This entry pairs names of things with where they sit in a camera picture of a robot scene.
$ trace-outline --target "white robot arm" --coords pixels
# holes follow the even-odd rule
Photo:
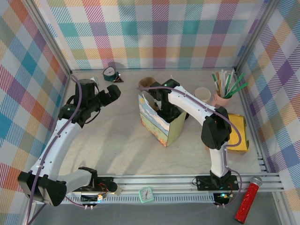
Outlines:
[[[176,86],[174,89],[184,92],[186,95],[189,95],[194,100],[200,102],[205,107],[215,111],[215,107],[205,104],[200,101],[190,93],[188,93],[182,86]],[[174,104],[187,113],[189,113],[192,117],[194,117],[200,124],[203,126],[206,117],[210,117],[213,113],[207,111],[206,109],[200,107],[195,102],[191,101],[185,95],[181,95],[175,91],[172,91],[168,94],[168,99],[171,104]],[[214,173],[218,177],[223,177],[226,173],[228,173],[228,169],[225,167],[224,156],[226,151],[222,147],[220,150],[210,149],[210,158],[211,158],[211,172]]]
[[[109,93],[105,93],[103,90],[95,95],[94,90],[96,84],[93,81],[91,82],[91,80],[84,79],[80,80],[80,83],[82,87],[80,110],[72,122],[69,123],[58,136],[57,132],[66,124],[78,104],[78,91],[76,88],[75,95],[61,108],[55,131],[45,148],[47,149],[51,140],[58,136],[57,140],[51,146],[39,174],[33,197],[36,201],[57,206],[63,201],[67,193],[79,188],[86,191],[92,190],[101,192],[103,190],[98,186],[100,183],[104,183],[107,191],[110,192],[115,192],[118,188],[118,185],[113,182],[113,177],[100,178],[96,170],[87,167],[80,167],[77,171],[64,176],[58,175],[71,143],[80,133],[84,124],[88,123],[86,120],[90,118],[91,113],[100,112],[100,107],[110,104],[120,96],[120,90],[116,85],[111,85],[107,88]],[[224,151],[224,146],[229,140],[231,128],[228,123],[225,123],[222,118],[212,112],[218,112],[228,117],[227,111],[224,108],[218,111],[214,107],[201,102],[172,79],[163,85],[157,83],[154,84],[154,86],[157,88],[149,90],[149,93],[156,100],[161,101],[162,110],[158,112],[158,114],[160,114],[163,119],[172,121],[180,114],[178,108],[175,107],[176,105],[193,116],[202,125],[201,138],[204,144],[210,149],[211,171],[209,179],[214,189],[218,189],[226,184],[228,179],[232,176],[231,172],[225,166],[224,154],[226,151]],[[163,89],[162,86],[172,87],[174,91]],[[205,108],[200,107],[198,103],[204,105]],[[29,172],[21,172],[18,177],[18,182],[28,197],[31,194],[33,181],[38,173],[44,154],[45,151]]]
[[[34,179],[36,175],[38,175],[33,199],[53,206],[59,205],[67,193],[81,187],[91,187],[95,189],[95,191],[99,190],[99,192],[101,192],[102,188],[98,186],[101,182],[105,184],[107,191],[113,192],[117,189],[117,184],[114,183],[112,179],[99,181],[97,171],[87,167],[80,167],[73,173],[59,176],[61,164],[71,143],[81,132],[82,127],[95,118],[87,122],[91,117],[91,113],[98,112],[99,114],[102,106],[106,106],[115,101],[121,94],[116,85],[107,87],[108,93],[105,93],[104,90],[99,91],[98,86],[93,80],[82,79],[79,82],[82,90],[82,100],[79,110],[76,111],[76,107],[79,105],[80,95],[76,84],[75,95],[60,109],[59,120],[56,123],[55,131],[42,155],[31,167],[29,172],[21,172],[18,177],[21,188],[26,196],[30,197]],[[72,121],[66,125],[70,118],[73,118]],[[47,154],[44,163],[41,163],[48,147],[50,147],[48,150],[49,154]]]

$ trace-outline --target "green alarm clock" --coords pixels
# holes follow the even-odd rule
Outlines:
[[[148,203],[154,200],[153,192],[151,187],[144,187],[139,190],[141,203]]]
[[[103,77],[106,81],[111,81],[114,83],[120,83],[123,82],[123,80],[120,77],[120,73],[116,72],[116,70],[113,67],[108,67],[103,71]]]

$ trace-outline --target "clock face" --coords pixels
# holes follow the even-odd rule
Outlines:
[[[146,187],[140,190],[141,202],[149,202],[154,199],[153,192],[150,187]]]
[[[112,67],[106,68],[103,72],[103,74],[107,75],[107,76],[114,75],[115,73],[116,73],[116,71]]]

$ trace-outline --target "teal alarm clock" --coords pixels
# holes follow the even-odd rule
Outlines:
[[[139,190],[140,200],[142,203],[152,202],[154,200],[151,187],[144,187]]]

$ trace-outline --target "plaid backdrop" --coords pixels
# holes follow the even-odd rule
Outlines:
[[[17,177],[48,142],[66,80],[21,0],[0,0],[0,225],[17,223]]]
[[[281,0],[242,69],[272,172],[300,224],[300,0]]]
[[[35,2],[71,67],[102,69],[232,67],[267,0]]]

